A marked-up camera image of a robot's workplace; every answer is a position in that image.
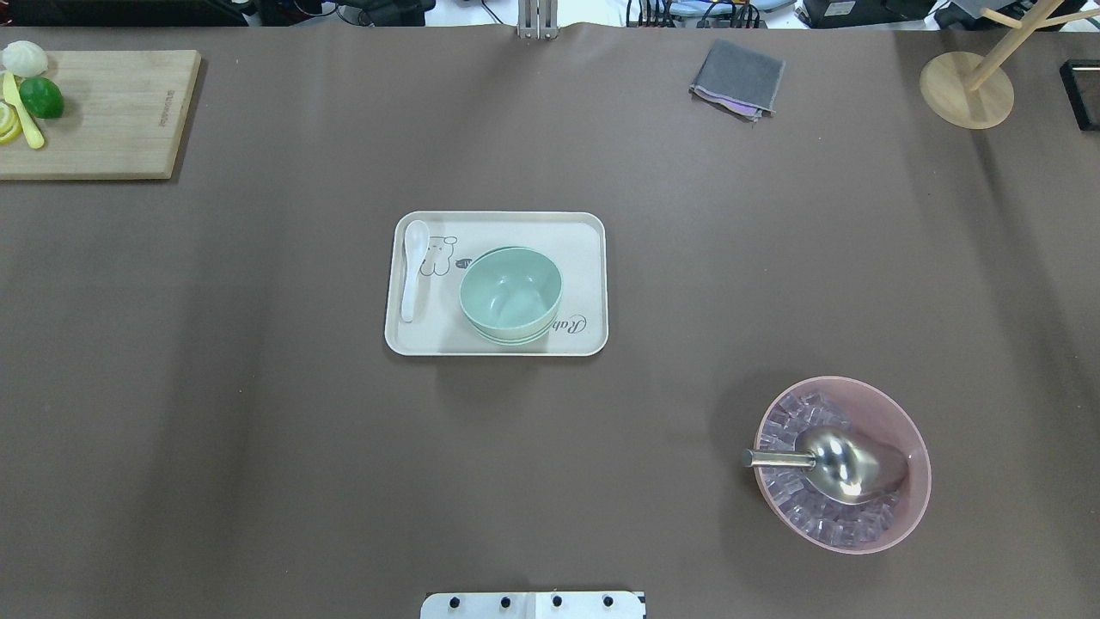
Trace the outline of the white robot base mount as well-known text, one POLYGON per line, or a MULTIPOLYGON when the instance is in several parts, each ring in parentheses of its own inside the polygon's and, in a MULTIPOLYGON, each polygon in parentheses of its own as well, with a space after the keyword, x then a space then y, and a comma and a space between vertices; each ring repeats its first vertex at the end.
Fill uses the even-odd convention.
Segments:
POLYGON ((438 592, 420 618, 645 618, 644 592, 438 592))

